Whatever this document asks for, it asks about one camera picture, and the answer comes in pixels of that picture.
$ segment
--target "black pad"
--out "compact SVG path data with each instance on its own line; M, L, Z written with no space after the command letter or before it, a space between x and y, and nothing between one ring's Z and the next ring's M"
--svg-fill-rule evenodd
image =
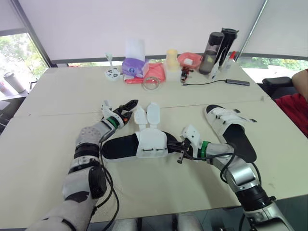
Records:
M218 105L209 105L206 108L206 113L209 113L216 107L223 108ZM227 143L235 145L236 154L245 162L252 163L257 159L257 154L249 139L246 137L242 126L238 124L231 124L222 136L225 138Z
M167 142L177 141L171 134L164 132L167 135ZM136 134L123 136L107 141L102 147L103 157L109 160L116 160L126 157L136 156L139 141Z

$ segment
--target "red shirt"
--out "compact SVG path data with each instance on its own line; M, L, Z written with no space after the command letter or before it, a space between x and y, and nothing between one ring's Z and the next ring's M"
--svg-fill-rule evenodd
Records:
M285 95L275 100L277 105L308 137L308 104L301 94Z

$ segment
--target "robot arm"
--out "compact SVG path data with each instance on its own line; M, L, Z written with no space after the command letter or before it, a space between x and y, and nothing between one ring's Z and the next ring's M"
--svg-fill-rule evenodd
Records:
M178 163L184 158L205 160L221 171L221 178L230 186L244 208L249 223L258 231L294 231L285 219L274 197L268 197L254 175L251 166L234 154L229 144L213 144L200 141L199 132L191 125L184 128L183 142L172 142L168 148L180 152Z
M129 121L138 100L111 111L103 103L100 122L81 130L76 140L74 160L63 184L64 201L53 208L27 231L85 231L96 210L96 203L106 190L106 177L99 161L99 144Z

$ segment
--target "black cable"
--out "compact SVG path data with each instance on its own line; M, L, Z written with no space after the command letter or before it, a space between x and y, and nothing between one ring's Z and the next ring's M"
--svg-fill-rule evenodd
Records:
M182 86L187 86L187 85L206 85L206 84L210 84L210 83L216 83L216 82L227 82L226 80L216 80L216 81L213 81L213 82L209 82L209 83L183 83Z
M116 199L116 211L115 211L115 214L113 215L112 219L109 221L109 223L103 228L102 231L106 231L111 225L112 223L115 221L116 219L116 216L120 210L120 201L119 201L119 198L116 194L116 191L114 189L114 183L113 183L113 180L112 180L112 177L109 173L109 171L106 169L105 165L104 165L104 162L103 162L103 155L102 155L102 143L100 143L100 149L99 149L99 155L100 155L100 159L101 159L101 162L102 162L102 169L103 169L103 172L105 174L105 177L106 177L106 180L107 182L109 183L110 185L110 192L108 194L108 196L106 197L106 199L101 202L100 204L98 204L95 208L94 208L94 212L92 213L92 216L94 215L94 213L96 212L96 210L101 207L102 205L104 205L111 197L112 193L115 195L115 199Z
M244 219L245 219L245 213L243 213L243 215L241 217L240 224L239 224L239 231L242 231Z
M110 175L109 171L108 171L104 166L103 166L103 168L104 168L105 171ZM117 194L116 194L116 191L115 191L114 187L112 186L111 188L112 188L112 192L114 193L115 199L116 199L116 211L115 211L115 214L114 214L114 216L112 217L112 219L111 219L111 220L109 221L109 223L103 228L102 231L106 231L106 230L112 225L112 223L115 221L116 216L117 216L117 214L118 214L118 212L119 212L119 210L120 210L120 201L119 201L119 198L118 198L118 196L117 196Z
M209 160L209 159L213 159L213 158L221 157L221 156L226 156L226 155L233 155L233 153L221 153L221 154L212 155L212 156L208 156L208 157L192 157L188 154L184 154L184 156L187 159L190 159L190 160Z
M253 162L252 162L251 164L252 164L252 166L255 168L255 170L256 170L256 172L257 172L260 185L262 185L261 174L260 174L260 171L259 171L258 167L257 167L256 164L253 163Z
M230 158L230 160L227 162L227 164L222 168L222 170L220 171L220 179L225 182L226 184L228 184L228 182L223 178L223 174L226 171L226 169L228 168L228 166L231 164L231 162L234 160L235 158L235 154L232 155L232 157Z

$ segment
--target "green ring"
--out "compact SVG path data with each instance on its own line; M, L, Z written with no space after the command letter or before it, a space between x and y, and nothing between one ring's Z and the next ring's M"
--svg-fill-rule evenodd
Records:
M115 127L115 129L117 129L117 124L112 118L109 117L107 120Z
M206 151L206 148L207 148L208 144L209 144L208 141L203 141L202 142L201 157L205 157L205 151Z

